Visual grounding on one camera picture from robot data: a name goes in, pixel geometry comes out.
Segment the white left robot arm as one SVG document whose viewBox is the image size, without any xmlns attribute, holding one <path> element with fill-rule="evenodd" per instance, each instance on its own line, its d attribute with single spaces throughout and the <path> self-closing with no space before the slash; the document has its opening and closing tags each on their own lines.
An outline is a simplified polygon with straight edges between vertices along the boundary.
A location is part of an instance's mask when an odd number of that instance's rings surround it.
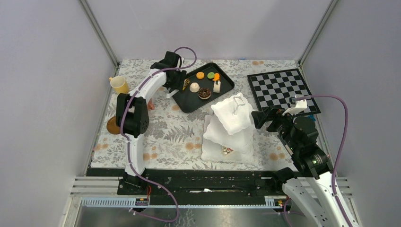
<svg viewBox="0 0 401 227">
<path fill-rule="evenodd" d="M 116 123 L 127 142 L 125 172 L 133 176 L 128 187 L 135 194 L 142 194 L 147 187 L 146 180 L 138 176 L 145 170 L 142 155 L 144 133 L 150 122 L 148 102 L 160 87 L 167 89 L 168 98 L 183 89 L 186 77 L 183 62 L 176 51 L 167 51 L 162 60 L 151 65 L 148 75 L 136 88 L 117 97 Z"/>
</svg>

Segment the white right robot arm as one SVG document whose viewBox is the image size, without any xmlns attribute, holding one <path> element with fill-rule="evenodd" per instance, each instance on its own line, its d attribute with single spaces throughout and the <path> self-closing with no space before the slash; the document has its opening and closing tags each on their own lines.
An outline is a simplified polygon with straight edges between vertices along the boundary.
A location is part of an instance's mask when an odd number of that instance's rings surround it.
<svg viewBox="0 0 401 227">
<path fill-rule="evenodd" d="M 252 118 L 257 129 L 270 122 L 267 131 L 278 133 L 294 166 L 309 183 L 317 199 L 303 188 L 289 167 L 274 172 L 271 182 L 273 192 L 286 194 L 318 227 L 357 227 L 359 223 L 346 205 L 331 160 L 317 145 L 318 131 L 313 120 L 303 116 L 293 117 L 273 107 L 253 111 Z"/>
</svg>

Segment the pink strawberry cake slice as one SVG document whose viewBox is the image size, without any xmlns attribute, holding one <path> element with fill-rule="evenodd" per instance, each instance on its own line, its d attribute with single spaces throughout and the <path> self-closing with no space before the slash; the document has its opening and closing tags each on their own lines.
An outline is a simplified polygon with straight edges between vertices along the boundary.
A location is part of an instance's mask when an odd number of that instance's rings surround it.
<svg viewBox="0 0 401 227">
<path fill-rule="evenodd" d="M 231 148 L 222 146 L 222 154 L 224 156 L 227 156 L 227 155 L 231 154 L 232 152 L 233 152 L 233 150 Z"/>
</svg>

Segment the cream round mousse cake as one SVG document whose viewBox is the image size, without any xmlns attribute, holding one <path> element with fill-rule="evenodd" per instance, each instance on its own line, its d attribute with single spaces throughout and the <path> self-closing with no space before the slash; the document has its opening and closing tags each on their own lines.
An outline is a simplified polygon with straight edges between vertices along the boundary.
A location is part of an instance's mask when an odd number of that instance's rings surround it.
<svg viewBox="0 0 401 227">
<path fill-rule="evenodd" d="M 193 93 L 198 93 L 198 91 L 200 90 L 200 86 L 198 83 L 193 82 L 190 84 L 190 91 Z"/>
</svg>

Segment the silver serving tongs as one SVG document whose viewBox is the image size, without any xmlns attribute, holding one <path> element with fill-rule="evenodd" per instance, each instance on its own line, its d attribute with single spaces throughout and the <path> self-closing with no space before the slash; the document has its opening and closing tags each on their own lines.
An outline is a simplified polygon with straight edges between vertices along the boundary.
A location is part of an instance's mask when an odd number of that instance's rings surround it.
<svg viewBox="0 0 401 227">
<path fill-rule="evenodd" d="M 167 99 L 170 99 L 170 98 L 172 98 L 176 93 L 178 93 L 179 92 L 179 90 L 178 89 L 172 89 L 172 88 L 168 88 L 167 90 L 166 90 L 166 98 Z"/>
</svg>

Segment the chocolate sprinkle donut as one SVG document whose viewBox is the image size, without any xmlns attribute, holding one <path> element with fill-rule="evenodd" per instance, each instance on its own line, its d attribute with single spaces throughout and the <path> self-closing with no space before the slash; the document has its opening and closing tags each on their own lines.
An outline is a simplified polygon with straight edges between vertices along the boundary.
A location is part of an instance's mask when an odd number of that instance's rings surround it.
<svg viewBox="0 0 401 227">
<path fill-rule="evenodd" d="M 200 88 L 198 91 L 198 97 L 202 100 L 209 99 L 211 97 L 211 91 L 209 88 Z"/>
</svg>

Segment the white three-tier dessert stand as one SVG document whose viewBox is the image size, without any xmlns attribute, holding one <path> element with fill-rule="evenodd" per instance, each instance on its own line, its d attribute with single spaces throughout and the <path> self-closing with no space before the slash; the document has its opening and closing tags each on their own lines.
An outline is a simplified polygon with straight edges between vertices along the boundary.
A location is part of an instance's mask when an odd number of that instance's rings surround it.
<svg viewBox="0 0 401 227">
<path fill-rule="evenodd" d="M 211 106 L 212 115 L 205 116 L 201 159 L 203 161 L 250 164 L 253 162 L 252 105 L 238 93 Z M 222 154 L 222 146 L 233 152 Z"/>
</svg>

